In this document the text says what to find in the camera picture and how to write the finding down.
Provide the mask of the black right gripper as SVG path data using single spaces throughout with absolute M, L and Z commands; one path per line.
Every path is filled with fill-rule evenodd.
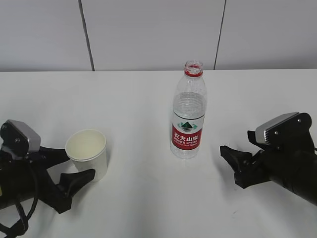
M 255 131 L 248 141 L 259 147 Z M 306 201 L 317 204 L 317 148 L 278 147 L 256 154 L 220 146 L 220 155 L 234 171 L 235 183 L 245 189 L 272 181 Z

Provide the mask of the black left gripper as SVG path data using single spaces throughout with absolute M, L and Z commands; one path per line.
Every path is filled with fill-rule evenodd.
M 94 180 L 96 171 L 62 173 L 55 184 L 47 169 L 68 160 L 65 149 L 40 147 L 22 160 L 13 160 L 9 153 L 1 151 L 0 208 L 13 205 L 16 198 L 25 201 L 37 197 L 60 214 L 70 210 L 72 197 Z

